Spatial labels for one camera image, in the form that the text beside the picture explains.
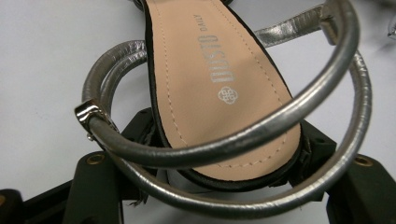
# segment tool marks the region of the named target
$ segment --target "tan insole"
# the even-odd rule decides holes
[[[220,0],[147,0],[163,129],[173,148],[238,132],[291,99],[279,73]],[[249,180],[284,165],[296,126],[243,156],[194,168],[220,180]]]

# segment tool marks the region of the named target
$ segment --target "metallic leather strap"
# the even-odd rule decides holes
[[[302,35],[320,30],[323,5],[313,7],[289,20],[254,32],[265,48],[282,44]]]
[[[325,22],[326,25],[329,24],[328,19],[334,17],[334,21],[331,22],[333,25],[326,26],[330,27],[326,28],[328,29],[326,34],[332,34],[331,40],[336,43],[329,62],[292,102],[244,131],[215,143],[181,150],[158,149],[128,142],[113,131],[105,121],[96,117],[89,120],[92,134],[108,149],[115,163],[139,188],[166,203],[185,210],[213,217],[241,219],[269,217],[309,202],[334,183],[352,162],[367,131],[372,106],[370,79],[364,61],[357,52],[359,28],[353,8],[348,1],[329,0],[323,5],[320,15],[322,15],[321,22]],[[305,17],[304,22],[311,24],[312,29],[317,29],[320,23],[309,20],[311,19]],[[292,36],[297,37],[301,34],[299,27],[304,27],[304,25],[300,25],[295,26]],[[268,44],[282,43],[290,39],[290,35],[277,35],[279,42],[269,40]],[[95,64],[92,69],[95,71],[92,71],[88,76],[84,85],[83,101],[93,98],[99,99],[102,103],[101,95],[106,96],[107,103],[104,104],[104,108],[108,110],[114,94],[112,90],[118,84],[117,76],[121,77],[115,72],[112,75],[107,74],[111,70],[110,65],[115,65],[116,60],[120,61],[124,56],[133,55],[130,60],[132,65],[129,67],[138,66],[146,60],[144,52],[143,41],[128,42],[117,46],[117,49],[111,49]],[[335,88],[348,67],[352,75],[355,99],[346,135],[336,153],[325,165],[294,189],[254,202],[213,200],[173,189],[133,163],[157,167],[188,168],[207,164],[207,158],[215,158],[209,162],[219,161],[253,149],[277,134],[283,133],[310,113]]]

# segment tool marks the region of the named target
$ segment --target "screw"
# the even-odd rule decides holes
[[[355,163],[360,166],[373,166],[373,162],[363,156],[357,156],[355,158]]]
[[[6,196],[0,194],[0,207],[6,202]]]
[[[104,160],[105,160],[105,155],[96,154],[96,155],[90,156],[87,159],[87,163],[89,165],[96,165],[96,164],[102,163],[102,161],[104,161]]]
[[[93,135],[90,134],[90,133],[87,133],[87,138],[88,138],[88,140],[90,140],[91,142],[93,142],[93,140],[95,140],[95,139],[93,138]]]

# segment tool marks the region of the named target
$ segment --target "sandal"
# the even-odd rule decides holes
[[[224,4],[229,5],[233,0],[221,0]],[[134,5],[143,11],[143,5],[140,0],[134,0]]]
[[[151,104],[166,147],[212,142],[290,101],[259,40],[220,0],[145,0],[143,6]],[[296,161],[300,129],[231,160],[180,172],[209,189],[270,185]]]

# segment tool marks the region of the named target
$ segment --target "white surface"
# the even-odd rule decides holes
[[[257,30],[321,1],[242,1],[232,8]],[[374,113],[361,153],[381,161],[396,177],[396,42],[386,38],[395,10],[353,1],[361,21],[360,50],[374,87]],[[99,150],[73,114],[82,84],[96,59],[127,40],[144,38],[144,16],[118,1],[0,1],[0,189],[18,189],[24,200],[73,178],[77,161]],[[329,58],[332,47],[317,32],[268,49],[292,93],[305,86]],[[112,117],[122,130],[149,106],[146,66],[120,84]],[[340,142],[351,113],[350,78],[307,119]],[[309,203],[266,223],[328,223],[325,202]],[[127,223],[262,223],[224,221],[185,213],[150,198],[125,211]]]

